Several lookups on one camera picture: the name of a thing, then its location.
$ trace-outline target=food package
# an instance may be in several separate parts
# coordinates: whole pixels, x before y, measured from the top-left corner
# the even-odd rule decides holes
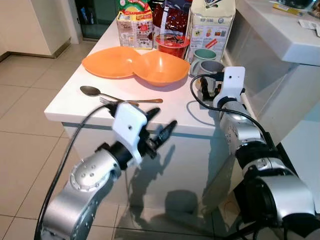
[[[220,61],[235,14],[235,0],[221,0],[216,5],[207,5],[205,0],[193,0],[186,34],[190,45],[185,60],[191,63],[197,49],[210,49],[216,54],[215,60]]]
[[[165,0],[164,5],[169,6],[170,8],[175,8],[182,10],[186,13],[189,12],[191,7],[192,0]]]
[[[153,48],[152,12],[146,0],[120,0],[116,24],[121,46]]]
[[[188,13],[169,6],[157,4],[153,11],[153,47],[157,49],[156,37],[160,34],[185,36],[188,24]]]

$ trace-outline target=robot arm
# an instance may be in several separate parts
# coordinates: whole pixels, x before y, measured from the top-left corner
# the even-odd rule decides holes
[[[213,106],[250,115],[240,99],[244,76],[244,67],[226,67]],[[243,116],[221,112],[220,127],[230,154],[242,168],[246,198],[255,220],[265,227],[285,227],[302,238],[319,237],[312,193],[283,164],[277,149],[267,145],[259,129]]]
[[[146,130],[159,108],[144,113],[129,103],[116,110],[112,129],[116,143],[102,144],[92,156],[74,166],[63,190],[49,204],[43,218],[42,240],[85,240],[103,198],[114,182],[145,154],[154,158],[157,149],[170,137],[177,124],[172,121],[154,139]]]

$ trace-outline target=gray mug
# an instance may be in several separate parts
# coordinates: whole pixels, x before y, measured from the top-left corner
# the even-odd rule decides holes
[[[196,76],[197,72],[200,69],[200,63],[206,60],[215,60],[216,56],[217,55],[214,51],[207,48],[200,48],[195,50],[190,66],[190,75],[192,77]]]
[[[202,61],[199,64],[199,71],[196,73],[196,75],[200,74],[215,74],[217,72],[222,72],[225,66],[219,62],[219,61],[213,61],[213,60],[205,60]],[[205,77],[207,83],[208,83],[208,92],[209,94],[212,94],[215,91],[216,87],[216,80],[212,77]],[[195,86],[200,89],[201,83],[200,79],[198,79],[195,83]]]

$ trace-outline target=red container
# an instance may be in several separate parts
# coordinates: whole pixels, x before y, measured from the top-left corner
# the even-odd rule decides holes
[[[155,37],[158,45],[158,50],[167,54],[171,54],[183,59],[190,40],[185,36],[174,34],[160,34]]]

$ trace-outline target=spoon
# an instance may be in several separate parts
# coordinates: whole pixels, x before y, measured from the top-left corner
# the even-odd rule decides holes
[[[101,93],[101,91],[98,88],[95,88],[93,86],[81,86],[80,87],[81,92],[83,92],[85,95],[90,96],[90,97],[96,97],[99,95],[103,95],[109,98],[112,98],[114,100],[117,100],[119,102],[135,102],[135,103],[163,103],[163,100],[161,98],[157,99],[147,99],[147,100],[122,100],[120,98],[110,96],[105,93]]]

